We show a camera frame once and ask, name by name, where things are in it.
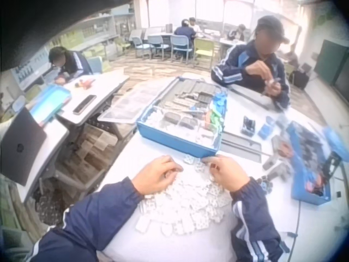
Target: hand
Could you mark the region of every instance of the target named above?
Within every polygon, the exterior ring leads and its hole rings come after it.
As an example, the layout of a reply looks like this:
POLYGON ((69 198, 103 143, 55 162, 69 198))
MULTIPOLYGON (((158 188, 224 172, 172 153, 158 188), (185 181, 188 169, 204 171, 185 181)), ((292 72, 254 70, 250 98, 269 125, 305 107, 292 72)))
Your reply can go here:
POLYGON ((215 182, 230 192, 238 191, 250 181, 242 167, 230 157, 216 155, 203 158, 202 161, 210 163, 209 171, 214 176, 215 182))
POLYGON ((281 93, 281 85, 278 82, 269 84, 266 82, 266 93, 271 97, 277 97, 281 93))
POLYGON ((256 61, 245 68, 249 75, 259 75, 263 80, 269 81, 273 79, 272 72, 263 61, 256 61))
POLYGON ((65 79, 64 78, 57 78, 55 80, 55 83, 60 85, 60 86, 63 86, 65 84, 65 79))
POLYGON ((172 157, 162 156, 147 164, 132 183, 142 195, 154 194, 166 189, 176 178, 183 167, 177 164, 172 157))

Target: classroom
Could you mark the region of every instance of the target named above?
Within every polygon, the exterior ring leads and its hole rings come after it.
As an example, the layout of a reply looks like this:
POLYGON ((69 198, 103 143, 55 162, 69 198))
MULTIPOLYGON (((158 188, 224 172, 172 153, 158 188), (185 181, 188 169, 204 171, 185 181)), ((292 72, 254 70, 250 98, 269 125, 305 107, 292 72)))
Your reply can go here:
POLYGON ((2 2, 1 261, 343 261, 349 14, 2 2))

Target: black wire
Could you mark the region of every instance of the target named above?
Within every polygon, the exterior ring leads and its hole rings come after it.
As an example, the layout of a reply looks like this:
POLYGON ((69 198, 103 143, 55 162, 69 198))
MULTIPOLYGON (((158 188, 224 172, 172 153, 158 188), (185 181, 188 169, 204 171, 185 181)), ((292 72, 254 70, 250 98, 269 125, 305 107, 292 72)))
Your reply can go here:
POLYGON ((288 261, 287 261, 287 262, 290 262, 290 261, 291 261, 293 249, 294 249, 294 246, 295 246, 295 244, 296 244, 296 239, 297 239, 297 237, 298 237, 299 220, 300 220, 300 201, 299 201, 299 205, 298 205, 298 219, 297 219, 297 226, 296 226, 296 235, 297 235, 297 236, 296 236, 296 237, 294 238, 294 240, 293 240, 292 248, 291 248, 291 251, 290 251, 290 256, 288 257, 288 261))

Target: navy track jacket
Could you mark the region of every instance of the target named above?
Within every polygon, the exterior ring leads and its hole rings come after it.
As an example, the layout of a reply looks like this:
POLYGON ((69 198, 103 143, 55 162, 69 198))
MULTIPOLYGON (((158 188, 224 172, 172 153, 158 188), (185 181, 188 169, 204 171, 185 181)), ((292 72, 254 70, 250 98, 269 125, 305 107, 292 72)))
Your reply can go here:
MULTIPOLYGON (((232 197, 238 218, 231 232, 237 261, 277 261, 283 253, 281 240, 262 188, 251 178, 232 197)), ((26 261, 98 261, 96 251, 109 244, 142 199, 129 178, 106 185, 66 210, 63 228, 47 232, 26 261)))
MULTIPOLYGON (((260 60, 260 57, 255 48, 254 40, 246 45, 233 46, 228 49, 226 57, 212 69, 211 77, 223 86, 236 84, 262 93, 266 86, 263 79, 259 75, 248 75, 245 70, 246 66, 257 60, 260 60)), ((272 99, 278 109, 285 110, 290 105, 290 86, 286 78, 284 65, 274 53, 264 62, 272 72, 273 78, 281 79, 281 93, 272 99)))

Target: blue chair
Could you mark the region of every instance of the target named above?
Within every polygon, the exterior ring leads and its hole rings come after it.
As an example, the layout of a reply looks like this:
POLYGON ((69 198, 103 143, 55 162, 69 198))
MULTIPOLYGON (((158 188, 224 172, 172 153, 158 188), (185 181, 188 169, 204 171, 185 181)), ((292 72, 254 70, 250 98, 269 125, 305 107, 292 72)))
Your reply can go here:
POLYGON ((167 48, 170 48, 169 45, 164 44, 163 37, 160 35, 148 35, 148 43, 151 44, 155 48, 155 52, 157 49, 161 49, 163 52, 163 60, 164 60, 164 51, 167 48))
POLYGON ((91 57, 87 59, 89 66, 91 67, 92 73, 94 75, 103 73, 103 61, 100 56, 91 57))
POLYGON ((132 41, 135 45, 135 49, 136 49, 136 58, 137 58, 137 50, 142 50, 142 57, 144 58, 144 51, 150 51, 149 56, 151 57, 152 55, 152 45, 150 44, 144 44, 142 42, 142 39, 140 37, 132 37, 132 41))
POLYGON ((173 61, 173 51, 185 51, 186 52, 186 61, 188 64, 189 52, 192 52, 192 48, 189 47, 189 39, 185 35, 172 35, 171 36, 171 60, 173 61))

